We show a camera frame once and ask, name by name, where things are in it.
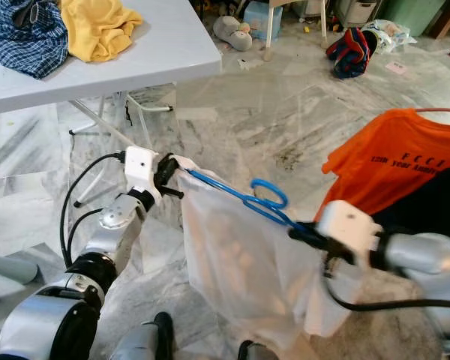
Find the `blue plastic hanger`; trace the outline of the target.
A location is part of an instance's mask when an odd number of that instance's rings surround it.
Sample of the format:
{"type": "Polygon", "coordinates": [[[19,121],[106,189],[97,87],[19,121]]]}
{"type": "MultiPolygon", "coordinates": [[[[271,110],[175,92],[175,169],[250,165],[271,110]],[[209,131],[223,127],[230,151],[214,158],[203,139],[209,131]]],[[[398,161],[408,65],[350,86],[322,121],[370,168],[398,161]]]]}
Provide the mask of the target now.
{"type": "Polygon", "coordinates": [[[198,181],[204,182],[212,188],[216,188],[234,196],[236,199],[239,199],[243,206],[252,209],[253,212],[259,213],[259,215],[273,221],[277,225],[290,227],[290,229],[298,230],[302,233],[306,233],[306,231],[308,231],[306,226],[300,225],[300,223],[289,219],[287,214],[283,212],[283,210],[288,206],[287,195],[284,194],[278,186],[273,185],[273,183],[266,181],[265,179],[253,178],[253,181],[250,182],[250,188],[252,190],[255,190],[256,188],[265,188],[271,191],[274,195],[277,195],[279,197],[279,202],[239,192],[231,186],[225,185],[225,183],[218,181],[217,179],[213,179],[210,175],[205,175],[203,172],[199,172],[198,170],[186,170],[186,172],[190,174],[191,177],[198,179],[198,181]]]}

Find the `dark navy shirt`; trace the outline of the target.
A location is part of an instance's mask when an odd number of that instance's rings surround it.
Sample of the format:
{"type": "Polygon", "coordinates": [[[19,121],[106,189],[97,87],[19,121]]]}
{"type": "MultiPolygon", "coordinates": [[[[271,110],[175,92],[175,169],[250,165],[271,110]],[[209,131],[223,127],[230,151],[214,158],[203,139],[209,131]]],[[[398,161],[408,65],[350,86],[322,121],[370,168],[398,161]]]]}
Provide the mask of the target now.
{"type": "Polygon", "coordinates": [[[450,168],[438,172],[420,188],[373,214],[373,219],[383,229],[450,237],[450,168]]]}

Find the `orange t-shirt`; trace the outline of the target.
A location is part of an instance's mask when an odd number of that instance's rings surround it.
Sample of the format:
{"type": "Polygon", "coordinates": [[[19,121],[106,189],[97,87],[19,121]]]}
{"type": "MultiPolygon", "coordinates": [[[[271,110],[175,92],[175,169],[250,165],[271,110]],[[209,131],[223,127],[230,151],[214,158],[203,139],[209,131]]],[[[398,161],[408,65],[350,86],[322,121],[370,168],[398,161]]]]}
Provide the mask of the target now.
{"type": "Polygon", "coordinates": [[[450,198],[450,124],[410,107],[386,110],[332,150],[320,170],[335,180],[315,219],[334,201],[373,215],[436,181],[445,183],[436,198],[450,198]]]}

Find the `grey right robot leg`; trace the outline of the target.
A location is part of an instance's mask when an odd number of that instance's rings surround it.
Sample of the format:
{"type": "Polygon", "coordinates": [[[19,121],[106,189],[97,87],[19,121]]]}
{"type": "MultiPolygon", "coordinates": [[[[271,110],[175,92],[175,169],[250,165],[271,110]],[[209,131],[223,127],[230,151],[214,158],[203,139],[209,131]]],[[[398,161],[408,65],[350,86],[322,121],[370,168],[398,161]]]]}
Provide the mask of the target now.
{"type": "Polygon", "coordinates": [[[280,357],[262,343],[257,343],[255,340],[243,340],[236,360],[280,360],[280,357]]]}

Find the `white plastic folding table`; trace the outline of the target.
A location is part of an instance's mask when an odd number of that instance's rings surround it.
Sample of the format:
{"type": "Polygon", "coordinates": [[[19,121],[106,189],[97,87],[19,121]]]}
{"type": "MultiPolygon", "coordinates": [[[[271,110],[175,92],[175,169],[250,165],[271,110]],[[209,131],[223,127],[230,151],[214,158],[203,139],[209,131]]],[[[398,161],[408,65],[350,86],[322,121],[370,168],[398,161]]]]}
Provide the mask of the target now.
{"type": "Polygon", "coordinates": [[[69,58],[46,79],[0,65],[0,206],[61,201],[92,159],[150,144],[120,92],[218,75],[221,52],[187,0],[123,0],[144,16],[133,45],[105,63],[69,58]]]}

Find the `grey plush toy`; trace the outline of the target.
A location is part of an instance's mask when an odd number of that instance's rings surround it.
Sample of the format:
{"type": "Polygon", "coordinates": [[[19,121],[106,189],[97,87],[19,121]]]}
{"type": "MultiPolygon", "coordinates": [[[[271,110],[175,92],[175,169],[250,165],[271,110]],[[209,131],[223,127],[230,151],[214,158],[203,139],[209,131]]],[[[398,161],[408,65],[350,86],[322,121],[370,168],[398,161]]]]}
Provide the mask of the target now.
{"type": "Polygon", "coordinates": [[[231,15],[222,15],[212,24],[212,33],[238,51],[248,51],[253,48],[254,39],[251,37],[251,26],[240,22],[231,15]]]}

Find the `yellow shirt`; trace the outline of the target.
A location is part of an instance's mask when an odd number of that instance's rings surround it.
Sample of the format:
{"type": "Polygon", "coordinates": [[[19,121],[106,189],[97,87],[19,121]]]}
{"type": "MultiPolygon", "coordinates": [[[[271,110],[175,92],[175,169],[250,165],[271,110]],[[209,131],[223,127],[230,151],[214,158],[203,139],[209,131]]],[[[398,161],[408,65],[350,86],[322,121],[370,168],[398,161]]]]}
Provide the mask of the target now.
{"type": "Polygon", "coordinates": [[[122,0],[61,0],[68,54],[82,62],[108,62],[130,47],[144,19],[122,0]]]}

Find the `light blue storage box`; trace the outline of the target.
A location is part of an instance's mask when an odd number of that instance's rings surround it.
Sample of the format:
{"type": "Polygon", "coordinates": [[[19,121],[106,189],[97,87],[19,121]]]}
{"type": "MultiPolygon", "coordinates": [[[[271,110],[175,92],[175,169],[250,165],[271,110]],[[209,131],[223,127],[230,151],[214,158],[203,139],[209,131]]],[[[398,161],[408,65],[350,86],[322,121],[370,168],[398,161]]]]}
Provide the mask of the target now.
{"type": "Polygon", "coordinates": [[[273,7],[273,9],[270,9],[267,1],[260,2],[256,0],[249,0],[247,2],[242,17],[243,21],[248,23],[251,27],[251,37],[266,41],[266,30],[269,27],[269,11],[271,11],[273,18],[271,38],[273,41],[276,41],[276,39],[279,38],[283,8],[273,7]]]}

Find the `red and blue bag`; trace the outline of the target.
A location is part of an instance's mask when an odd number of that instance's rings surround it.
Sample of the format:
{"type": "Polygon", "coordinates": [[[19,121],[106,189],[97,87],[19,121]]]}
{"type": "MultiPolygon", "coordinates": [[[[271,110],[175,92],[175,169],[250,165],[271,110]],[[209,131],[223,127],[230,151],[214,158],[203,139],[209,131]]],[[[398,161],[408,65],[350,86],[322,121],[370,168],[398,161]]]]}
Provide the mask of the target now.
{"type": "Polygon", "coordinates": [[[332,62],[331,75],[345,80],[365,74],[378,44],[379,37],[372,31],[348,28],[342,37],[325,51],[325,57],[332,62]]]}

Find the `blue plaid shirt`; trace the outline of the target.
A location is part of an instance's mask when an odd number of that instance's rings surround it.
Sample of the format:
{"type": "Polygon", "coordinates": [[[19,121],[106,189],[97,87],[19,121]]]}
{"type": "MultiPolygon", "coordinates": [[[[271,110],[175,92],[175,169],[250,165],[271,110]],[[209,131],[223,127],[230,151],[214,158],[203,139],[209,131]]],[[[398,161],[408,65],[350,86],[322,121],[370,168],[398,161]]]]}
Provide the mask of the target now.
{"type": "Polygon", "coordinates": [[[0,0],[0,65],[42,80],[68,57],[58,0],[0,0]]]}

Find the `white printed plastic bag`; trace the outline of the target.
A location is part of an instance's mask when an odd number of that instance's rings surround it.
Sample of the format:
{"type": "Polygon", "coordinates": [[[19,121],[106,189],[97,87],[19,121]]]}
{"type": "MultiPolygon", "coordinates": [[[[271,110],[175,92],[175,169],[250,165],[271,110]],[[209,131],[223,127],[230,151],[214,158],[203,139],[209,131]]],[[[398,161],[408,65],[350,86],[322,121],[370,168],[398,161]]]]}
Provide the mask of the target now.
{"type": "Polygon", "coordinates": [[[373,34],[376,51],[390,53],[396,48],[417,44],[417,39],[410,34],[410,28],[385,19],[375,19],[361,27],[363,32],[373,34]]]}

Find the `white plastic drawer unit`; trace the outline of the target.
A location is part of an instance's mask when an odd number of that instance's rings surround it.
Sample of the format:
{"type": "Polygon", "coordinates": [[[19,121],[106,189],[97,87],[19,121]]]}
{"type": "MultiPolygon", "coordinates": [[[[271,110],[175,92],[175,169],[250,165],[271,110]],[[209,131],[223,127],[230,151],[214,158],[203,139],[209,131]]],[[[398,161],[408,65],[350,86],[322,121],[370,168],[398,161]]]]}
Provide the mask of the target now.
{"type": "Polygon", "coordinates": [[[362,27],[374,19],[382,0],[334,0],[334,14],[344,27],[362,27]]]}

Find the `brown wooden post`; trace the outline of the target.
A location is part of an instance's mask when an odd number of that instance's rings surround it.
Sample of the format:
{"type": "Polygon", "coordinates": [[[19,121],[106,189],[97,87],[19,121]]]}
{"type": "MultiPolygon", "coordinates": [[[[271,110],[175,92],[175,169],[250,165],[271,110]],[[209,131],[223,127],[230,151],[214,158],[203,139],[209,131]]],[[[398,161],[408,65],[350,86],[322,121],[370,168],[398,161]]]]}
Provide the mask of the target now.
{"type": "Polygon", "coordinates": [[[427,28],[426,35],[430,38],[441,39],[450,32],[450,0],[444,4],[437,18],[427,28]]]}

